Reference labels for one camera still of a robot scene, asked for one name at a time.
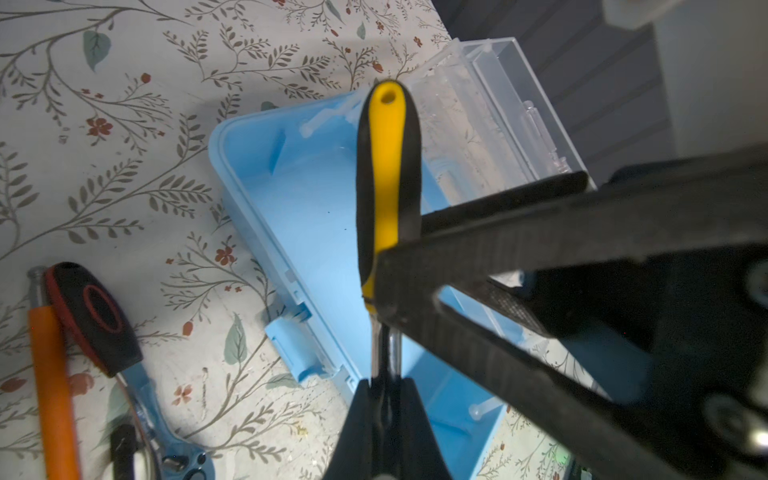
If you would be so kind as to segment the yellow black screwdriver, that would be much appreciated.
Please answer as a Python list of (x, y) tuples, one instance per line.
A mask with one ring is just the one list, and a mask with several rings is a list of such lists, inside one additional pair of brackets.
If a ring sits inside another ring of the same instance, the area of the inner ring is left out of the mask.
[(421, 128), (396, 80), (366, 97), (357, 134), (356, 229), (362, 298), (372, 322), (371, 382), (400, 377), (400, 333), (378, 320), (375, 274), (381, 252), (421, 235)]

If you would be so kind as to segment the blue plastic tool box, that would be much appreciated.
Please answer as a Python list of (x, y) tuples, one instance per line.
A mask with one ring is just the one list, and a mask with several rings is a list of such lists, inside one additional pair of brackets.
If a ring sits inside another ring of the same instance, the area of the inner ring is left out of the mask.
[[(423, 213), (583, 168), (513, 38), (451, 41), (404, 83), (420, 118)], [(363, 100), (244, 115), (209, 143), (225, 208), (286, 308), (269, 339), (295, 379), (327, 378), (345, 400), (371, 372), (355, 229)]]

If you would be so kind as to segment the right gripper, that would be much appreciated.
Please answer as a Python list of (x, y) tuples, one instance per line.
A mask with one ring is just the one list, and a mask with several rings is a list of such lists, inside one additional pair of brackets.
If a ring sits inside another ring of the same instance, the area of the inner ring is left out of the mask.
[[(767, 147), (756, 145), (387, 250), (375, 297), (382, 320), (601, 479), (763, 479), (766, 241)], [(516, 269), (549, 269), (527, 303), (601, 395), (436, 303), (444, 285)]]

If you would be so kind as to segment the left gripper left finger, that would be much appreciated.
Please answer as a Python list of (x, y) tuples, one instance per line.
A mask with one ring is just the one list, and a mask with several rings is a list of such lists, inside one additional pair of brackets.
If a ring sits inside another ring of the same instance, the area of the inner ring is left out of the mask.
[(375, 421), (379, 413), (377, 390), (369, 380), (360, 381), (323, 479), (368, 480), (375, 477)]

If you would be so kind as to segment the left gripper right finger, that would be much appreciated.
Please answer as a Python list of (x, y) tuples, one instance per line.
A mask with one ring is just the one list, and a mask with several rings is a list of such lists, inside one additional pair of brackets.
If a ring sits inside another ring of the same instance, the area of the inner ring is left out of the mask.
[(396, 477), (405, 480), (451, 480), (413, 379), (399, 380), (395, 399)]

